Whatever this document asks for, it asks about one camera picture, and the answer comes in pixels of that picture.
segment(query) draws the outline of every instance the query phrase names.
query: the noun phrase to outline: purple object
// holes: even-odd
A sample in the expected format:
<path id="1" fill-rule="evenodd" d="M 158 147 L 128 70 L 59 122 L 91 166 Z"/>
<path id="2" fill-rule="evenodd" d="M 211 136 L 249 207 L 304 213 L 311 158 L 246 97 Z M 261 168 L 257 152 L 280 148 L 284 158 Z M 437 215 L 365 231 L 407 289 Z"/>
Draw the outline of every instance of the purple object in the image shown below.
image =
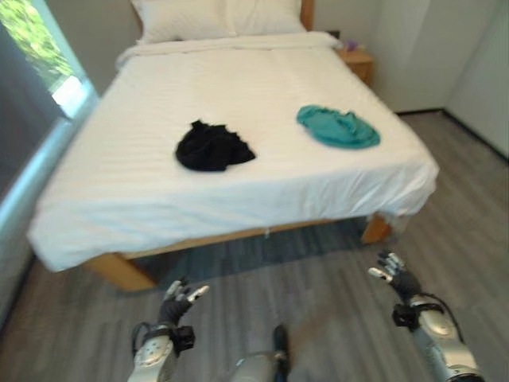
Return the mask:
<path id="1" fill-rule="evenodd" d="M 357 44 L 356 41 L 347 40 L 345 48 L 346 48 L 347 52 L 353 52 L 354 50 L 357 50 L 358 46 L 359 46 L 359 44 Z"/>

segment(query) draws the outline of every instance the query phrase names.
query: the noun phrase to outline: window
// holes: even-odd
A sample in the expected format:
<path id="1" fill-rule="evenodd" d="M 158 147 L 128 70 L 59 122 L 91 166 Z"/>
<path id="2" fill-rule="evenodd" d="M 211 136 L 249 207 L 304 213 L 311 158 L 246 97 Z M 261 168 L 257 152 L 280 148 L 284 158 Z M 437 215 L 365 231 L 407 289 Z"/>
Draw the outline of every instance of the window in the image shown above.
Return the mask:
<path id="1" fill-rule="evenodd" d="M 0 21 L 56 103 L 73 116 L 91 86 L 44 1 L 0 0 Z"/>

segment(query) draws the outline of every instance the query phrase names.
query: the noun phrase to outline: pillow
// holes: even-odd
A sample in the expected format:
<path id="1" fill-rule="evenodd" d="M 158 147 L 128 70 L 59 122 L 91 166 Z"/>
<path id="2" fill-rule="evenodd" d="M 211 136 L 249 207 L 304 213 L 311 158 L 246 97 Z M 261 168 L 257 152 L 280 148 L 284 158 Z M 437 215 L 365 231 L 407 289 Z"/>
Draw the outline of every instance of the pillow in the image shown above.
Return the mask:
<path id="1" fill-rule="evenodd" d="M 139 44 L 234 36 L 223 0 L 133 0 L 143 22 Z"/>
<path id="2" fill-rule="evenodd" d="M 237 36 L 305 32 L 301 0 L 226 0 L 227 20 Z"/>

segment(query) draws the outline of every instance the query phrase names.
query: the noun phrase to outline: white duvet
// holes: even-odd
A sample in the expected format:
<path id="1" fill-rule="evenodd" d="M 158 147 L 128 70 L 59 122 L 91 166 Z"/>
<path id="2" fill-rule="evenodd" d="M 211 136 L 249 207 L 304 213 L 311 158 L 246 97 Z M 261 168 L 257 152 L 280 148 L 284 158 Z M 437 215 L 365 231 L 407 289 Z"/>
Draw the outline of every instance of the white duvet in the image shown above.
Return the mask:
<path id="1" fill-rule="evenodd" d="M 248 228 L 415 214 L 437 165 L 330 49 L 324 33 L 181 41 L 128 49 L 111 85 L 38 202 L 29 238 L 59 271 L 109 251 L 141 251 Z M 306 104 L 353 110 L 379 146 L 324 146 L 296 122 Z M 202 119 L 225 123 L 257 158 L 200 173 L 174 157 Z"/>

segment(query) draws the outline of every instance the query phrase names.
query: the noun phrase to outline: floor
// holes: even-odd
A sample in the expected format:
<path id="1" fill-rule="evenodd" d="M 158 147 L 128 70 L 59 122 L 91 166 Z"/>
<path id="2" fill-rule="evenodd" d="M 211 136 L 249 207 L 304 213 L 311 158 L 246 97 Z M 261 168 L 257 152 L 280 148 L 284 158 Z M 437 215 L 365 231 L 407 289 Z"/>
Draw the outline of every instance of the floor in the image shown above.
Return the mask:
<path id="1" fill-rule="evenodd" d="M 436 193 L 389 245 L 446 299 L 488 382 L 509 380 L 509 170 L 440 113 L 403 117 L 440 164 Z M 196 347 L 176 381 L 209 382 L 289 327 L 295 382 L 431 382 L 410 336 L 393 326 L 396 297 L 369 278 L 380 246 L 358 221 L 214 244 L 145 261 L 159 290 L 124 294 L 82 268 L 35 262 L 0 344 L 2 381 L 125 382 L 130 331 L 153 320 L 162 288 L 187 274 L 210 294 L 183 323 Z"/>

